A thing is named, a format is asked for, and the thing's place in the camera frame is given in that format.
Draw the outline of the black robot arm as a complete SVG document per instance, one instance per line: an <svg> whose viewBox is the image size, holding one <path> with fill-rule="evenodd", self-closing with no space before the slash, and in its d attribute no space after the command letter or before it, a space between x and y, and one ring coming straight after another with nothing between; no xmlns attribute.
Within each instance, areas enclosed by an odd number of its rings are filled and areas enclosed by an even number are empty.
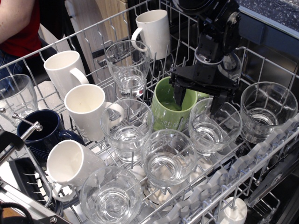
<svg viewBox="0 0 299 224"><path fill-rule="evenodd" d="M211 115L232 98L238 83L220 69L220 64L240 42L239 5L235 0L175 0L175 7L197 16L198 46L192 66L171 67L170 85L181 106L188 89L212 95Z"/></svg>

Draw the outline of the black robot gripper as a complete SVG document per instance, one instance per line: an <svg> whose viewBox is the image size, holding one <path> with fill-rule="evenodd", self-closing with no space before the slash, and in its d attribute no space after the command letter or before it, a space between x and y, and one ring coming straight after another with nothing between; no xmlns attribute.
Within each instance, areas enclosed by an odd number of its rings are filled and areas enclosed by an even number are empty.
<svg viewBox="0 0 299 224"><path fill-rule="evenodd" d="M218 66L200 63L171 67L169 84L174 88L175 103L179 107L183 104L186 89L214 96L210 107L211 115L215 115L239 88L239 84L223 75Z"/></svg>

